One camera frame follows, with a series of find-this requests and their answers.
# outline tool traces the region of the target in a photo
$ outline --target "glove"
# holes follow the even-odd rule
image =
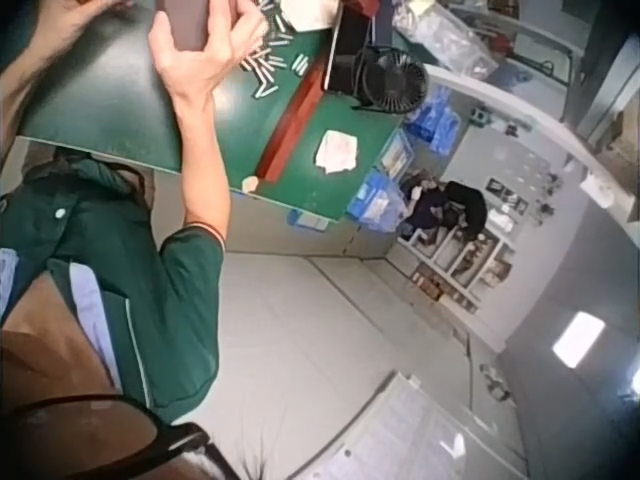
[[[422,187],[415,187],[411,190],[411,200],[418,201],[422,196]]]

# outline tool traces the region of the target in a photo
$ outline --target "ceiling light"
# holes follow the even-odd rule
[[[631,381],[631,390],[636,392],[636,395],[640,395],[640,368],[638,369],[638,371],[633,377],[633,380]]]
[[[604,329],[604,322],[593,315],[578,312],[560,339],[554,353],[569,368],[576,368]]]

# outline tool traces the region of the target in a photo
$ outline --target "person in black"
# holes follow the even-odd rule
[[[401,189],[408,202],[407,218],[401,233],[405,240],[410,239],[416,229],[423,230],[431,238],[440,227],[449,230],[457,225],[458,213],[448,207],[446,195],[432,178],[418,173],[409,178]]]
[[[465,242],[473,242],[482,233],[489,218],[484,195],[479,190],[458,182],[447,183],[444,195],[449,202],[463,209],[459,223],[460,229]]]
[[[482,192],[458,182],[438,184],[425,171],[418,171],[401,185],[409,204],[401,237],[411,238],[416,229],[428,235],[428,243],[437,242],[440,229],[460,227],[465,242],[478,238],[488,219]]]

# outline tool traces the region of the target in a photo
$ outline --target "white stripe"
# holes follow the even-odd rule
[[[18,254],[15,250],[0,249],[0,318],[4,315],[9,304],[18,261]]]
[[[138,362],[138,368],[140,369],[140,378],[142,379],[142,390],[144,392],[144,403],[147,408],[151,408],[151,397],[149,395],[149,387],[147,385],[147,376],[144,371],[144,365],[142,364],[142,358],[140,357],[140,350],[138,350],[138,342],[136,340],[136,334],[133,331],[133,323],[131,322],[131,309],[129,305],[129,299],[125,301],[125,307],[127,310],[127,323],[129,324],[129,334],[131,335],[131,342],[133,343],[133,350],[136,354],[136,360]]]
[[[102,303],[102,293],[93,270],[84,265],[69,265],[71,293],[78,312],[78,321],[96,353],[107,367],[113,386],[122,391],[107,315]]]

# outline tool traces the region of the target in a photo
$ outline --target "desk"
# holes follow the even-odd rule
[[[150,58],[147,33],[153,0],[138,0],[126,15],[109,14],[90,26],[76,46],[52,69],[35,93],[20,134],[43,142],[128,159],[170,172],[180,171],[180,139],[164,88]],[[27,3],[14,26],[0,38],[0,68],[27,44],[35,20]],[[316,55],[328,32],[296,35],[278,55],[290,62],[297,53]],[[216,92],[217,130],[231,187],[254,174],[282,113],[300,83],[290,71],[277,72],[280,90],[256,101],[251,73],[234,71]],[[326,95],[280,181],[256,194],[332,220],[343,217],[399,118],[356,112],[351,99]],[[327,129],[359,139],[358,166],[325,175],[314,165]]]

